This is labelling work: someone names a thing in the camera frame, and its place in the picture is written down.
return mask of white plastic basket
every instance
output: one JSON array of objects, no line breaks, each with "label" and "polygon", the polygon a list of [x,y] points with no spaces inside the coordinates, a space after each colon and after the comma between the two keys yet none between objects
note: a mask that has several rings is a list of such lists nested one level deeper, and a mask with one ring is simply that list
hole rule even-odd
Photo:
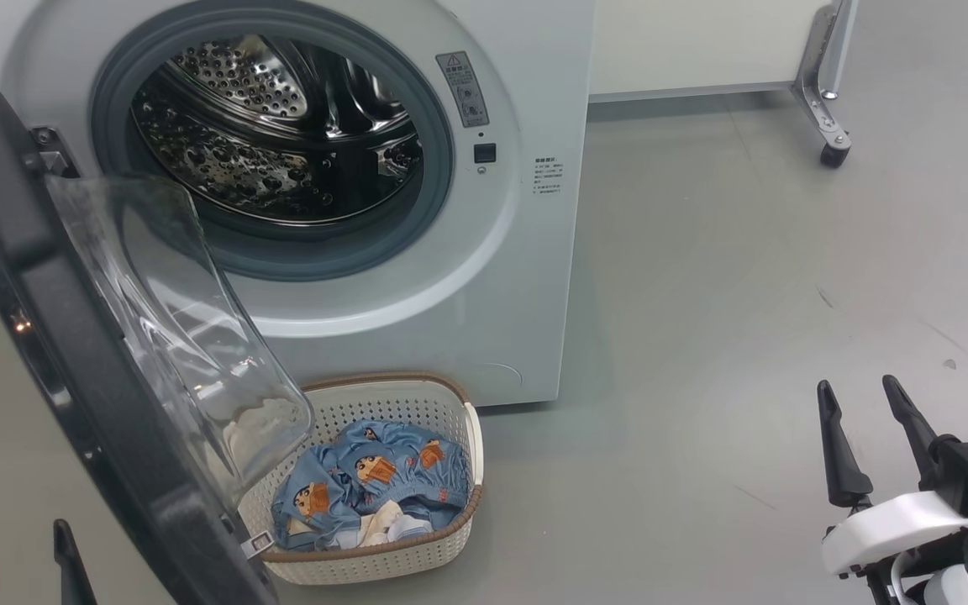
[{"label": "white plastic basket", "polygon": [[466,546],[484,482],[484,450],[476,410],[461,388],[440,376],[384,374],[352,376],[304,388],[316,418],[312,437],[245,494],[241,513],[250,535],[273,532],[271,499],[298,457],[313,445],[329,444],[358,420],[408,422],[434,430],[465,449],[470,465],[469,502],[439,532],[352,550],[287,552],[272,547],[260,558],[272,573],[298,585],[380,581],[445,566]]}]

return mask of gray floor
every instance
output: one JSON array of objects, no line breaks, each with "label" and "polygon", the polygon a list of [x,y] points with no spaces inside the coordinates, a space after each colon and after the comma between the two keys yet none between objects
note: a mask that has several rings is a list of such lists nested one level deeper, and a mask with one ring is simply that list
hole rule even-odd
[{"label": "gray floor", "polygon": [[871,602],[819,564],[814,388],[877,501],[917,483],[885,372],[968,438],[968,5],[860,10],[838,171],[785,95],[592,108],[560,401],[488,410],[449,567],[283,602]]}]

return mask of door hinge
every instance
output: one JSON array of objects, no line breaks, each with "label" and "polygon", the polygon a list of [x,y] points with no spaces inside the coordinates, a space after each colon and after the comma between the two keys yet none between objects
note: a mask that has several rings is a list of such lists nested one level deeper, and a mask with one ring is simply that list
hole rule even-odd
[{"label": "door hinge", "polygon": [[78,179],[81,176],[57,130],[41,126],[32,128],[29,132],[39,150],[39,161],[32,162],[34,168],[66,179]]}]

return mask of clothes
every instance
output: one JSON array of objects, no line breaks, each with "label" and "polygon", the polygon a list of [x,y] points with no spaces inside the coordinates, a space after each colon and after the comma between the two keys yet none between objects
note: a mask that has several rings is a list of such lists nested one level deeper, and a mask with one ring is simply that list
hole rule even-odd
[{"label": "clothes", "polygon": [[411,424],[362,420],[301,456],[276,491],[287,550],[355,548],[445,528],[468,501],[460,445]]},{"label": "clothes", "polygon": [[360,528],[358,502],[360,490],[339,471],[334,448],[318,445],[297,460],[271,501],[276,541],[286,550],[346,548],[336,544],[334,537]]},{"label": "clothes", "polygon": [[430,522],[410,517],[402,512],[398,502],[387,501],[387,504],[380,506],[376,514],[366,514],[365,517],[360,518],[360,529],[356,532],[346,531],[347,535],[339,532],[339,535],[335,536],[335,541],[357,547],[377,546],[400,539],[411,539],[411,537],[429,534],[431,531],[433,529]]},{"label": "clothes", "polygon": [[469,498],[468,465],[461,447],[411,424],[354,422],[339,436],[339,470],[364,492],[358,512],[375,513],[389,501],[445,528]]}]

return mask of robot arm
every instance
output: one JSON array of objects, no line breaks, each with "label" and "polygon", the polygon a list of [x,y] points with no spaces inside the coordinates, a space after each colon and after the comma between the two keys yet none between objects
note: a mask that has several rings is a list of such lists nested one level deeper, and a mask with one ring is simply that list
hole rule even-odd
[{"label": "robot arm", "polygon": [[[906,430],[918,492],[872,505],[828,382],[818,386],[829,502],[850,515],[823,537],[823,565],[865,578],[876,605],[968,605],[968,443],[937,435],[894,376],[884,376],[892,416]],[[930,576],[909,590],[903,578]]]}]

